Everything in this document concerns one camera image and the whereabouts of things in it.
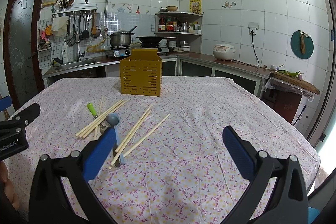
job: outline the tablecloth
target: tablecloth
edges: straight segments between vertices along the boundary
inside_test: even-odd
[[[122,139],[152,103],[152,112],[126,150],[165,115],[170,117],[126,157],[126,165],[102,166],[93,190],[118,223],[220,223],[239,200],[248,181],[239,174],[222,141],[231,125],[256,150],[286,159],[297,155],[308,186],[320,158],[292,125],[231,79],[162,77],[161,97],[120,93],[120,79],[62,79],[46,88],[21,109],[37,102],[40,116],[26,128],[29,148],[6,160],[9,178],[27,213],[34,171],[42,154],[51,158],[82,150],[93,139],[75,133],[93,120],[86,104],[102,110],[120,99],[117,110]],[[254,215],[265,208],[275,180],[271,179]],[[78,215],[85,216],[68,181],[64,187]]]

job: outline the human hand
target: human hand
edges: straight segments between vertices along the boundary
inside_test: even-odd
[[[8,170],[3,161],[0,161],[0,181],[4,182],[4,193],[10,203],[12,203],[15,210],[19,209],[20,201],[18,196],[14,193],[14,185],[8,178]]]

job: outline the rice cooker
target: rice cooker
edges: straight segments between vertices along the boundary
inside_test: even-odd
[[[220,60],[232,60],[235,52],[235,47],[226,43],[216,44],[213,47],[214,57]]]

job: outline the mosaic tile backsplash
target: mosaic tile backsplash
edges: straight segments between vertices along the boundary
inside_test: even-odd
[[[88,27],[88,30],[91,29],[91,23],[92,20],[90,20],[90,24]],[[48,25],[52,25],[52,19],[45,19],[38,22],[38,29],[45,29]],[[103,30],[104,28],[104,14],[100,14],[100,30]],[[138,38],[140,36],[146,36],[146,35],[154,35],[154,29],[155,29],[155,15],[149,15],[149,14],[134,14],[134,13],[108,13],[107,14],[107,27],[109,28],[108,34],[112,34],[118,30],[130,30],[135,25],[138,25],[138,27],[133,31],[134,35],[132,36],[132,42],[138,42]],[[57,37],[54,35],[51,35],[50,37],[50,43],[51,48],[42,51],[38,53],[39,57],[39,66],[41,69],[49,68],[51,67],[51,63],[54,60],[55,57],[62,59],[62,46],[64,38],[69,41],[74,41],[72,38],[72,34],[70,34],[70,37],[68,35]],[[85,57],[84,58],[92,58],[92,57],[99,57],[104,56],[104,52],[87,52],[86,47],[89,45],[96,45],[97,43],[101,42],[103,40],[102,35],[98,38],[92,38],[89,37],[88,39],[84,39],[80,42],[80,48],[81,52],[85,50]],[[110,38],[108,37],[104,44],[101,45],[102,49],[109,49],[110,48]],[[77,59],[77,44],[74,44],[73,46],[70,46],[70,57],[71,60],[74,61]]]

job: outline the brown door frame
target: brown door frame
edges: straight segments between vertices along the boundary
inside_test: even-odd
[[[9,90],[9,95],[12,98],[13,107],[18,110],[21,105],[19,103],[15,88],[13,75],[11,70],[11,60],[9,58],[9,27],[11,23],[11,12],[13,4],[16,0],[8,0],[5,22],[4,22],[4,32],[3,32],[3,60],[6,74],[6,82]],[[41,70],[39,67],[38,53],[37,53],[37,22],[40,19],[42,0],[35,0],[33,7],[33,14],[31,16],[31,52],[36,54],[31,58],[33,62],[34,77],[37,85],[38,92],[44,90],[43,79],[41,75]]]

